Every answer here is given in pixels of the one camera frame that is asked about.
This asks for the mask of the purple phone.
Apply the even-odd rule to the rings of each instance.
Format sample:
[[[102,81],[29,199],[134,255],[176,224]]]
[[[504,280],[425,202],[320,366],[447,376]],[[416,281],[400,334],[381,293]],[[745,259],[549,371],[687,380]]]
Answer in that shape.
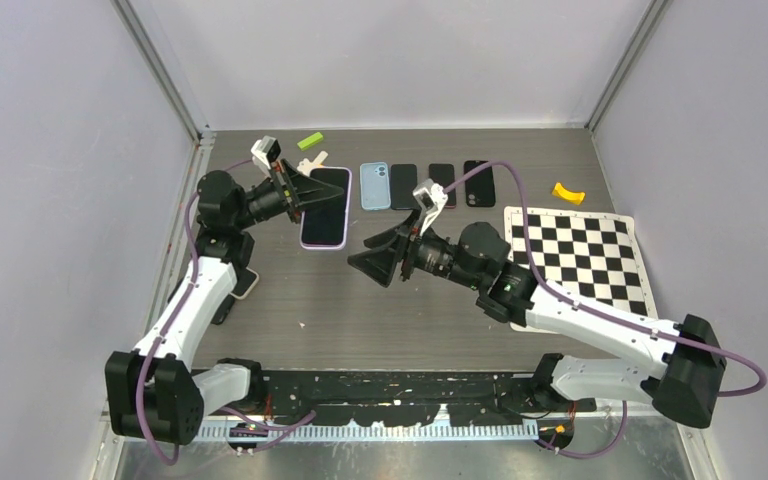
[[[440,184],[443,188],[448,187],[455,181],[455,168],[450,163],[431,163],[428,166],[428,175],[435,182]],[[447,193],[447,202],[445,207],[447,209],[454,209],[457,206],[457,196],[454,191]]]

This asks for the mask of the black phone with dark frame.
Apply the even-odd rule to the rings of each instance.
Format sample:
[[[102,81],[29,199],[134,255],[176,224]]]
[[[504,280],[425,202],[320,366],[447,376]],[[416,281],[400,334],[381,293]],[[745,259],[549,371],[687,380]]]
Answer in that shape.
[[[411,210],[416,206],[413,190],[418,184],[418,169],[415,164],[392,164],[390,166],[390,208]]]

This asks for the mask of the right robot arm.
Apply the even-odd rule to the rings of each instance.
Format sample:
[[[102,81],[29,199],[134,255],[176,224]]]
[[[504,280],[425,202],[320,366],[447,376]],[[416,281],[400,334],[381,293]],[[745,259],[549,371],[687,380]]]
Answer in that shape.
[[[540,408],[556,410],[582,398],[626,400],[685,426],[711,425],[727,361],[707,320],[659,320],[565,292],[509,261],[509,244],[486,222],[466,226],[455,243],[431,229],[418,234],[404,222],[364,245],[348,263],[383,287],[421,270],[476,292],[477,307],[500,323],[558,333],[609,353],[602,360],[545,355],[530,385]]]

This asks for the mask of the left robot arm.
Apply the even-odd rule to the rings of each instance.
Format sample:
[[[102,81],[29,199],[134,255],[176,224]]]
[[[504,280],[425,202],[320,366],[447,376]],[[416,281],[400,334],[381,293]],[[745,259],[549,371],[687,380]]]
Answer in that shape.
[[[108,358],[105,383],[112,430],[147,442],[184,446],[205,416],[232,404],[258,412],[267,398],[261,366],[222,360],[193,373],[196,350],[212,322],[228,313],[255,245],[249,228],[276,216],[299,222],[305,211],[344,197],[344,188],[311,178],[280,159],[249,190],[226,170],[201,177],[189,206],[197,232],[186,232],[190,264],[161,317],[131,350]]]

